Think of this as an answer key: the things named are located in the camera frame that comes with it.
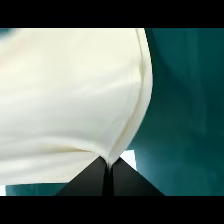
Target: white cloth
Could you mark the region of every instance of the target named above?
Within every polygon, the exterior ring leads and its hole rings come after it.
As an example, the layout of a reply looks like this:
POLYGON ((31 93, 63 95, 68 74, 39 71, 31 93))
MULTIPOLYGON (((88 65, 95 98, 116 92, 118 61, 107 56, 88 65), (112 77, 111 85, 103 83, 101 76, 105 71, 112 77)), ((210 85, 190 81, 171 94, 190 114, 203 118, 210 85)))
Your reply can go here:
POLYGON ((0 42, 0 185, 68 182, 112 165, 152 90, 142 28, 15 29, 0 42))

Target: cream fabric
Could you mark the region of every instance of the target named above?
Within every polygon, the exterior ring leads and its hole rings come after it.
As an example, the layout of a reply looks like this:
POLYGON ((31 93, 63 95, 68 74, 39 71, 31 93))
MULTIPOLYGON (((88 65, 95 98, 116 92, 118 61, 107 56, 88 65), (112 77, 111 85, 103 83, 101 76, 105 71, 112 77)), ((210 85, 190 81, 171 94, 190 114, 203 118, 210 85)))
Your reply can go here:
POLYGON ((112 165, 152 89, 142 28, 15 29, 0 42, 0 185, 68 182, 112 165))

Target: teal background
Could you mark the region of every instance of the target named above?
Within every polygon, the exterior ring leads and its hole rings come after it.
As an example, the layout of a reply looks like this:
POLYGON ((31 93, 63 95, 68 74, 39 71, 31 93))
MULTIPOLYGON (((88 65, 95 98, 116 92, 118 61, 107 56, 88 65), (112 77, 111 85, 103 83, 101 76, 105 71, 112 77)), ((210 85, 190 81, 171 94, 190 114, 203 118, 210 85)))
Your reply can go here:
MULTIPOLYGON (((224 195, 224 29, 146 33, 153 91, 128 148, 137 170, 165 195, 224 195)), ((54 195, 62 186, 9 186, 7 195, 54 195)))

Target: folded fabric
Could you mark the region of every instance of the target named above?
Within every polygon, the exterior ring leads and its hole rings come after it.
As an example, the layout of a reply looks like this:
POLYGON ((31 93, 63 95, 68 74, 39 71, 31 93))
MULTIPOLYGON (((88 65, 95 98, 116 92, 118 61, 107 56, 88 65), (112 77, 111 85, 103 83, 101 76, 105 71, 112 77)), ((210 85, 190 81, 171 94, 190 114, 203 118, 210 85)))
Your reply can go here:
POLYGON ((0 185, 68 182, 111 166, 152 90, 143 28, 15 29, 0 41, 0 185))

